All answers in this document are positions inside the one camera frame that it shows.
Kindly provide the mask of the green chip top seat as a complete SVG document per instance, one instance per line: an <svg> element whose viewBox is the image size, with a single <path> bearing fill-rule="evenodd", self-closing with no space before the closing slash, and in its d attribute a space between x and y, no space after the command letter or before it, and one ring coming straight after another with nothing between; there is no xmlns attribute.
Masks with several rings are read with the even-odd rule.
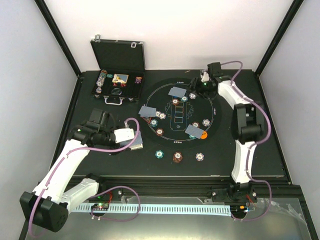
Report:
<svg viewBox="0 0 320 240"><path fill-rule="evenodd" d="M183 96L180 98L180 101L181 102L186 102L188 100L188 97L187 96Z"/></svg>

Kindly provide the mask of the blue card seat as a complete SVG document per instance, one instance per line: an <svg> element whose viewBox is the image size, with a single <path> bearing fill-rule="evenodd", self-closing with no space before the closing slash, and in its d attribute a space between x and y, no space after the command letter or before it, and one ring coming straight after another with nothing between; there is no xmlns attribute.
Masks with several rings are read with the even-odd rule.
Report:
<svg viewBox="0 0 320 240"><path fill-rule="evenodd" d="M149 107L149 106L145 106L143 105L138 114L143 117L143 118L146 118L146 117L155 117L157 115L157 109L154 108L154 107Z"/></svg>

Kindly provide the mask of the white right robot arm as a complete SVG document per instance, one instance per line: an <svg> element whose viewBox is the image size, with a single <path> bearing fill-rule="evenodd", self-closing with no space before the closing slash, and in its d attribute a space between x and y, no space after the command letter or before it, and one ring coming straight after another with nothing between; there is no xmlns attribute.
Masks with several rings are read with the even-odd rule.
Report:
<svg viewBox="0 0 320 240"><path fill-rule="evenodd" d="M263 113L228 76L208 80L202 80L200 77L194 78L187 85L187 90L207 100L212 100L219 95L232 108L230 131L235 140L232 181L227 188L218 188L214 192L224 193L231 202L243 201L251 192L254 152L257 147L256 143L263 136L265 129Z"/></svg>

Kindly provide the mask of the orange poker chip stack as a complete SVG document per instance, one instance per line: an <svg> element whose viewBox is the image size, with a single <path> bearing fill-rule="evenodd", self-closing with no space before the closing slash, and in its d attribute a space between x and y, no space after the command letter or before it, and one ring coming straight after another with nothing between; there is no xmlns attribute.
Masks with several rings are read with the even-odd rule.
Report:
<svg viewBox="0 0 320 240"><path fill-rule="evenodd" d="M174 163L180 163L183 159L183 155L181 152L175 152L173 154L172 160Z"/></svg>

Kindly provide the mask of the blue white poker chip stack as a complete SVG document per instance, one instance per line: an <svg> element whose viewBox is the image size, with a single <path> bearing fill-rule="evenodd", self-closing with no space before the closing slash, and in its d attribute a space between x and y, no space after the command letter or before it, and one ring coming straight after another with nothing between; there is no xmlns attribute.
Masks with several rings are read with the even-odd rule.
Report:
<svg viewBox="0 0 320 240"><path fill-rule="evenodd" d="M196 158L196 160L197 161L203 161L204 160L204 155L201 153L201 152L199 152L199 153L197 153L196 155L195 155L195 158Z"/></svg>

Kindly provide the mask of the blue cards top seat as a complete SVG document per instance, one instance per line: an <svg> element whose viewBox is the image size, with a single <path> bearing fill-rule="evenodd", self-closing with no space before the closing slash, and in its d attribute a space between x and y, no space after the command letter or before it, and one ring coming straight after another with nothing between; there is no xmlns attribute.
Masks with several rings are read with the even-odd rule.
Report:
<svg viewBox="0 0 320 240"><path fill-rule="evenodd" d="M168 95L172 97L182 98L183 96L185 96L186 92L186 89L174 86L169 90Z"/></svg>

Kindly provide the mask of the blue playing card deck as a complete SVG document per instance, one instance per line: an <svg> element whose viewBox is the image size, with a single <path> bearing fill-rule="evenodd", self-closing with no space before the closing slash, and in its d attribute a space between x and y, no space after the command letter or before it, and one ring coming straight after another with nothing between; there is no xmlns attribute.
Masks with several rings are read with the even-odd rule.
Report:
<svg viewBox="0 0 320 240"><path fill-rule="evenodd" d="M142 135L141 132L138 132L137 138L135 139L135 141L129 146L129 149L131 151L134 150L139 150L143 148L143 139L142 139Z"/></svg>

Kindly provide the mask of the green poker chip stack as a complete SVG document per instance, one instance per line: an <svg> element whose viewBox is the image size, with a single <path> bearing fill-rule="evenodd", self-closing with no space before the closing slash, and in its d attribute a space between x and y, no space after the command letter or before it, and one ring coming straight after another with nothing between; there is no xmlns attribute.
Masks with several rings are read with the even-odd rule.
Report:
<svg viewBox="0 0 320 240"><path fill-rule="evenodd" d="M155 157L156 157L157 159L162 159L162 158L164 157L164 152L163 152L162 150L157 150L157 151L155 152Z"/></svg>

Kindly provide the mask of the orange dealer button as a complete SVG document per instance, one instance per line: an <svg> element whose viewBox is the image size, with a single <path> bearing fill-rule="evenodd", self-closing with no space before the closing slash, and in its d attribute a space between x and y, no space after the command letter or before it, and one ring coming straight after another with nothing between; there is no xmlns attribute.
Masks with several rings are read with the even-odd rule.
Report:
<svg viewBox="0 0 320 240"><path fill-rule="evenodd" d="M204 139L206 139L207 137L208 137L208 133L207 133L206 131L203 131L200 138L201 138L202 140L204 140Z"/></svg>

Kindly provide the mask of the blue cards bottom seat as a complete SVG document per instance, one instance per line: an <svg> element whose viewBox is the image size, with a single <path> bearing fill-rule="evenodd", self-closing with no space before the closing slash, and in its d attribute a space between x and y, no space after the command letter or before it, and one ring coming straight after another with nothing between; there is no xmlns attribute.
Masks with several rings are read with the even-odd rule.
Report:
<svg viewBox="0 0 320 240"><path fill-rule="evenodd" d="M200 139L203 135L204 130L189 124L184 132L190 136L193 136L194 138Z"/></svg>

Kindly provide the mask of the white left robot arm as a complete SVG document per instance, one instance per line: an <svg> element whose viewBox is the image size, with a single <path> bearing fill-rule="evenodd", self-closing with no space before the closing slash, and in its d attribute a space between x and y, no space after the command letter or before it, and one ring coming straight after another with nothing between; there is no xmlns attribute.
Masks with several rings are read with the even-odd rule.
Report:
<svg viewBox="0 0 320 240"><path fill-rule="evenodd" d="M112 191L93 174L87 175L70 190L66 187L90 152L119 153L135 142L140 130L130 128L128 123L131 121L138 122L130 117L124 121L123 128L108 128L108 121L101 118L88 120L72 129L60 156L44 179L32 192L24 192L19 199L30 236L36 237L34 225L58 232L72 210L88 199L101 200Z"/></svg>

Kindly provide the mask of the blue cards seat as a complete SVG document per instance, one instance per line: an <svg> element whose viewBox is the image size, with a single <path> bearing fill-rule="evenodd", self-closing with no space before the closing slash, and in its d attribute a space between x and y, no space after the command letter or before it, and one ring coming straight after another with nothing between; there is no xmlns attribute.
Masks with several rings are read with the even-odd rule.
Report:
<svg viewBox="0 0 320 240"><path fill-rule="evenodd" d="M186 89L174 86L169 90L168 95L172 97L182 98L183 96L185 96L186 92Z"/></svg>
<svg viewBox="0 0 320 240"><path fill-rule="evenodd" d="M204 130L189 124L184 132L190 136L193 136L194 138L200 139L203 135Z"/></svg>

